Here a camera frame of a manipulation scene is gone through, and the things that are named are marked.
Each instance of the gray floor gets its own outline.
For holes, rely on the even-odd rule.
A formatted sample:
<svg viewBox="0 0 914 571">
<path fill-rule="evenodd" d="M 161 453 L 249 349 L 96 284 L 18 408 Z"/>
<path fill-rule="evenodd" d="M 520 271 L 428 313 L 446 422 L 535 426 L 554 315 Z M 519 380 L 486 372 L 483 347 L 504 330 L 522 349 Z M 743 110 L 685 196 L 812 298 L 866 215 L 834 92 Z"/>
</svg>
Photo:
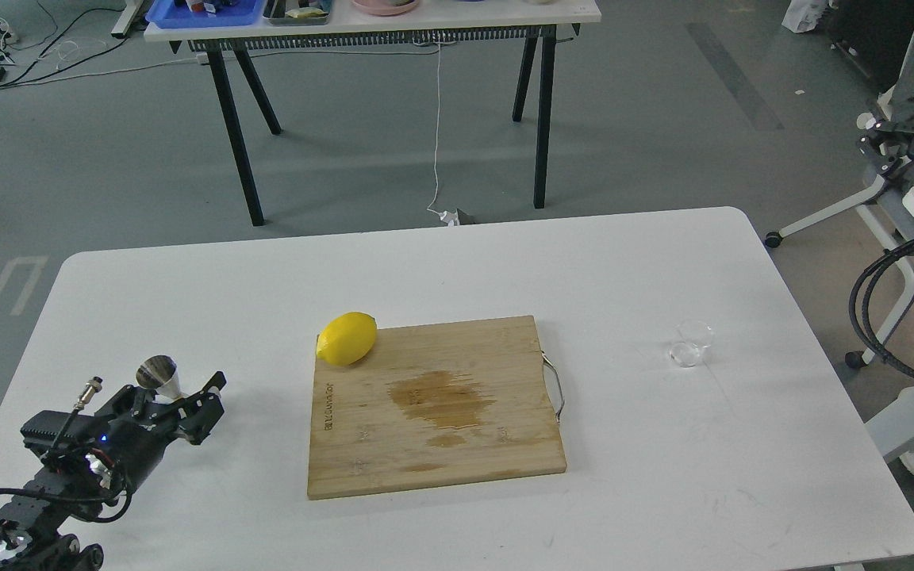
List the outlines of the gray floor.
<svg viewBox="0 0 914 571">
<path fill-rule="evenodd" d="M 61 25 L 91 5 L 42 3 Z M 781 28 L 787 0 L 600 4 L 605 21 L 559 46 L 544 210 L 530 203 L 534 94 L 525 122 L 509 121 L 519 44 L 444 48 L 438 206 L 493 223 L 731 205 L 764 234 L 861 188 L 854 119 L 875 94 L 823 36 Z M 51 32 L 33 3 L 0 0 L 0 15 L 25 44 Z M 114 17 L 87 15 L 69 36 L 86 54 L 101 50 L 95 39 L 111 46 Z M 721 48 L 709 60 L 695 37 L 705 48 L 709 37 L 718 39 Z M 39 50 L 16 58 L 32 61 Z M 420 51 L 381 51 L 396 50 Z M 736 76 L 712 66 L 723 55 L 776 122 L 747 116 L 748 105 L 727 88 Z M 186 50 L 173 56 L 166 44 L 134 36 L 72 73 L 185 57 Z M 76 252 L 438 224 L 424 211 L 434 191 L 436 56 L 294 53 L 258 58 L 256 66 L 286 126 L 280 137 L 265 131 L 229 68 L 269 220 L 261 228 L 249 224 L 206 68 L 0 91 L 0 274 L 14 258 L 47 258 L 18 315 L 11 313 L 30 266 L 18 266 L 0 293 L 0 400 L 60 264 Z M 879 253 L 853 213 L 772 253 L 864 419 L 910 384 L 883 365 L 853 372 L 842 364 L 846 351 L 860 347 L 846 315 L 848 290 Z M 163 276 L 144 276 L 144 288 L 153 278 Z M 896 278 L 885 283 L 878 306 L 899 286 Z M 914 308 L 891 347 L 914 361 Z M 65 371 L 61 362 L 60 382 L 75 382 Z M 898 463 L 891 469 L 914 507 L 913 478 Z M 914 570 L 914 557 L 867 569 Z"/>
</svg>

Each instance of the yellow lemon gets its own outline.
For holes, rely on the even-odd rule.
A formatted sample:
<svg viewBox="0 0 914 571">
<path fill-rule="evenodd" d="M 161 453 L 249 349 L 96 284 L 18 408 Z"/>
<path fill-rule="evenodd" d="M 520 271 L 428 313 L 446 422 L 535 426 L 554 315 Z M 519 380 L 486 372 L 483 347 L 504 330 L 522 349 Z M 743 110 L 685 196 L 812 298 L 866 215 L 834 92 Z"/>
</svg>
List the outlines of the yellow lemon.
<svg viewBox="0 0 914 571">
<path fill-rule="evenodd" d="M 376 343 L 376 320 L 352 311 L 327 324 L 316 341 L 316 357 L 330 365 L 351 365 Z"/>
</svg>

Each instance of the caster wheel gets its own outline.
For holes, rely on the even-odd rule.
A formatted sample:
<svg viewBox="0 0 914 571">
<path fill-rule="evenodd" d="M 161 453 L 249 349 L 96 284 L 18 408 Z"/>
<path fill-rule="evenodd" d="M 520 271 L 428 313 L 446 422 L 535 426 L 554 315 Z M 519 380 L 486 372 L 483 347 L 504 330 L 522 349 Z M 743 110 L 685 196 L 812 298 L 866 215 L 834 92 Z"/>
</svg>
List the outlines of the caster wheel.
<svg viewBox="0 0 914 571">
<path fill-rule="evenodd" d="M 845 365 L 848 365 L 849 369 L 862 369 L 866 366 L 866 361 L 862 360 L 862 351 L 848 351 L 845 354 Z"/>
<path fill-rule="evenodd" d="M 768 232 L 768 235 L 764 237 L 764 245 L 768 248 L 777 248 L 781 246 L 782 236 L 777 232 Z"/>
</svg>

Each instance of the bamboo cutting board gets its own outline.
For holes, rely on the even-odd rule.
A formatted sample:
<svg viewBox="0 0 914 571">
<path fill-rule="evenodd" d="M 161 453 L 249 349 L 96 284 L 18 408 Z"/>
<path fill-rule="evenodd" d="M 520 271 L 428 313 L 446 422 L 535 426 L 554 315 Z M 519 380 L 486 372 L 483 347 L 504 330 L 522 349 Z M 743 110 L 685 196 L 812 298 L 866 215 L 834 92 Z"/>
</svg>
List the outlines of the bamboo cutting board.
<svg viewBox="0 0 914 571">
<path fill-rule="evenodd" d="M 381 329 L 314 379 L 312 500 L 566 471 L 531 316 Z"/>
</svg>

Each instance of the glass cup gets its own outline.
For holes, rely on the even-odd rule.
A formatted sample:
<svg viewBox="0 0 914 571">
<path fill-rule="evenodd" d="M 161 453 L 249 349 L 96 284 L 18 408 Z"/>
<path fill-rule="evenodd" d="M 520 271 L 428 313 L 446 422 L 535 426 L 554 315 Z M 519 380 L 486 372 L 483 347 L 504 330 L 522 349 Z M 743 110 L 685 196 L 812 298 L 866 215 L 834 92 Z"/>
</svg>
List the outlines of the glass cup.
<svg viewBox="0 0 914 571">
<path fill-rule="evenodd" d="M 676 365 L 686 368 L 700 365 L 708 347 L 714 343 L 714 329 L 703 321 L 686 319 L 675 326 L 675 332 L 678 333 L 679 340 L 668 347 L 668 357 Z"/>
</svg>

